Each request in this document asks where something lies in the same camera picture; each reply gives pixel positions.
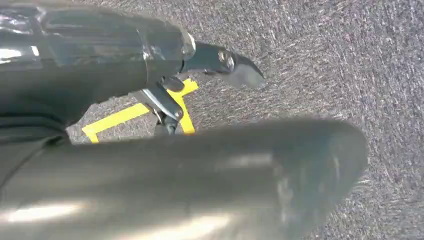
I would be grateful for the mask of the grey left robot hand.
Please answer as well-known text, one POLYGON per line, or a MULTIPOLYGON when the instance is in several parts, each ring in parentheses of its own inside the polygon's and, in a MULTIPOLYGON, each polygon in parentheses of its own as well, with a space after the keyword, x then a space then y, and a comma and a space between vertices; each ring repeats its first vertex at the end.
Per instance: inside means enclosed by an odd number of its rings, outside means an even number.
POLYGON ((297 240, 368 165, 347 121, 283 118, 175 134, 185 73, 241 87, 247 57, 140 13, 58 0, 0 3, 3 240, 297 240), (73 144, 88 108, 136 93, 154 137, 73 144))

